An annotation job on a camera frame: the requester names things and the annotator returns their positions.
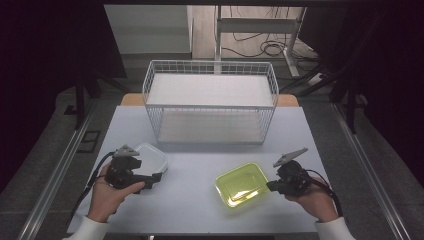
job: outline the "gray floor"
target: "gray floor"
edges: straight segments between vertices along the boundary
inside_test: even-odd
[[[140,92],[149,60],[159,58],[181,59],[189,56],[123,56],[128,79],[120,81],[134,92]],[[289,77],[284,61],[272,60],[272,63],[278,76]],[[87,128],[87,131],[100,131],[99,143],[96,146],[79,145],[81,150],[94,147],[94,151],[77,153],[74,156],[36,239],[60,239],[66,236],[66,222],[70,210],[85,186],[114,109],[122,99],[123,93],[102,81],[99,82],[103,95],[100,99],[93,100],[97,103],[96,114]],[[279,84],[283,87],[290,82],[281,80]],[[306,86],[307,84],[304,84],[295,91]],[[345,215],[350,220],[349,229],[357,239],[396,239],[328,101],[327,94],[330,89],[331,86],[328,86],[298,100],[305,111],[323,164],[333,183],[332,187],[339,195]],[[75,116],[63,115],[66,107],[74,104],[73,89],[58,96],[56,112],[50,123],[14,179],[0,195],[1,239],[16,239],[33,210],[52,170],[62,156],[63,149],[74,134]],[[357,137],[403,219],[411,239],[424,239],[423,188],[390,145],[369,123],[361,109],[357,110],[355,120]],[[107,235],[106,239],[140,239],[140,237]],[[276,236],[276,239],[318,238],[315,233],[311,233]]]

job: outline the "white shelf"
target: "white shelf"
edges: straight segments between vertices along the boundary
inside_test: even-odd
[[[146,105],[274,107],[264,75],[156,73]]]

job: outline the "clear plastic container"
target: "clear plastic container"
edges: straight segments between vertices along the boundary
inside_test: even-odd
[[[216,178],[216,189],[228,207],[234,208],[269,191],[267,178],[256,163],[247,163]]]
[[[134,174],[152,175],[153,173],[165,173],[168,170],[168,158],[165,153],[148,143],[143,143],[135,148],[140,153],[134,158],[141,160],[141,167],[134,169]]]

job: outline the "metal frame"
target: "metal frame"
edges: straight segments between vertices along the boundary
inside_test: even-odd
[[[305,15],[305,7],[302,7],[296,19],[253,19],[253,18],[222,18],[221,6],[218,6],[218,16],[216,19],[216,44],[215,61],[220,61],[221,55],[221,34],[222,33],[280,33],[290,34],[290,40],[283,54],[286,59],[292,77],[299,76],[296,64],[293,61],[292,53],[296,38]]]
[[[341,107],[341,104],[332,103],[331,105],[336,113],[337,119],[339,120],[342,130],[346,135],[346,139],[352,147],[352,150],[356,158],[358,159],[359,165],[361,166],[362,171],[364,172],[365,178],[368,181],[368,184],[370,185],[371,190],[373,191],[374,196],[378,204],[380,205],[396,239],[411,239],[399,212],[397,211],[389,195],[384,189],[383,184],[378,178],[377,173],[375,172],[370,160],[367,157],[367,154],[362,148],[359,139],[355,134],[352,134],[349,130],[349,126],[344,120],[346,116]]]
[[[38,230],[40,230],[41,224],[53,202],[53,199],[65,177],[66,171],[71,164],[72,158],[74,157],[78,145],[84,136],[85,130],[91,122],[91,118],[95,111],[97,102],[93,100],[87,108],[87,116],[84,121],[81,122],[80,128],[75,130],[68,146],[63,152],[62,157],[57,162],[52,175],[46,183],[43,191],[40,194],[34,208],[32,209],[26,223],[24,224],[18,239],[35,239]]]

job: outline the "yellow plastic container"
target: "yellow plastic container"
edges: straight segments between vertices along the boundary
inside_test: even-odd
[[[247,163],[216,178],[216,189],[227,206],[234,208],[269,189],[268,180],[256,163]]]

